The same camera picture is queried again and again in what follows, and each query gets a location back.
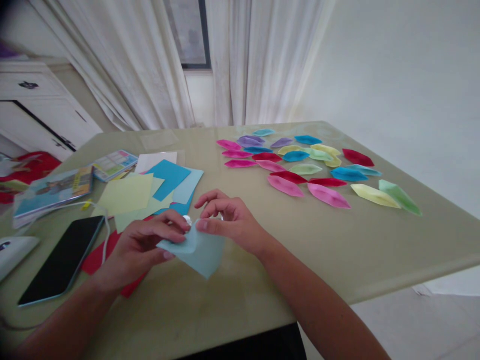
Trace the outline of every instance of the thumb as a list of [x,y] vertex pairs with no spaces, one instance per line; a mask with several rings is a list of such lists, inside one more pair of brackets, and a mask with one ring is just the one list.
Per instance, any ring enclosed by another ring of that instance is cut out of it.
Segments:
[[175,257],[171,252],[165,251],[162,248],[155,248],[153,250],[147,251],[143,253],[143,258],[146,263],[148,263],[151,267],[162,264],[171,260]]
[[196,229],[201,233],[234,238],[236,233],[236,224],[232,221],[222,221],[218,219],[201,219],[196,224]]

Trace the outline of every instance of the hand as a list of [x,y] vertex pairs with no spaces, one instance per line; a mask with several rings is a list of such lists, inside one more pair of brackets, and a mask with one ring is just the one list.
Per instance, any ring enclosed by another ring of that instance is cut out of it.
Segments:
[[[220,190],[212,190],[202,195],[195,208],[205,209],[200,215],[198,231],[220,235],[232,239],[247,252],[259,257],[276,240],[255,220],[242,199],[229,198]],[[223,221],[210,219],[222,214]]]
[[153,266],[173,259],[173,254],[158,248],[157,244],[163,239],[181,243],[185,241],[184,234],[189,230],[190,226],[185,218],[172,209],[150,221],[132,222],[92,279],[101,290],[122,289]]

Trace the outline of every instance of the smartphone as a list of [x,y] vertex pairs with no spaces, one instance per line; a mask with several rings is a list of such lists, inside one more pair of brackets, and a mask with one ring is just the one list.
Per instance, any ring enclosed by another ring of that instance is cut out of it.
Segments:
[[103,221],[103,216],[95,216],[72,222],[18,305],[31,305],[66,293],[72,287]]

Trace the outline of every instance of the computer mouse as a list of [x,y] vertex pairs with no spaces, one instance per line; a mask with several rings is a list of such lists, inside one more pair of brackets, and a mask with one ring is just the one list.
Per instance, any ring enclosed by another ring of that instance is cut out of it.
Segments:
[[38,245],[34,236],[11,236],[0,239],[0,282]]

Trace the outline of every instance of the curtain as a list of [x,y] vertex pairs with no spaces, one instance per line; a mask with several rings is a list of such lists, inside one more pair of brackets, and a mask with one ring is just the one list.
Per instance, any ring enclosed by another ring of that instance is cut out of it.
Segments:
[[195,124],[163,0],[30,0],[122,131]]
[[222,8],[207,1],[217,126],[291,120],[323,4],[230,0]]

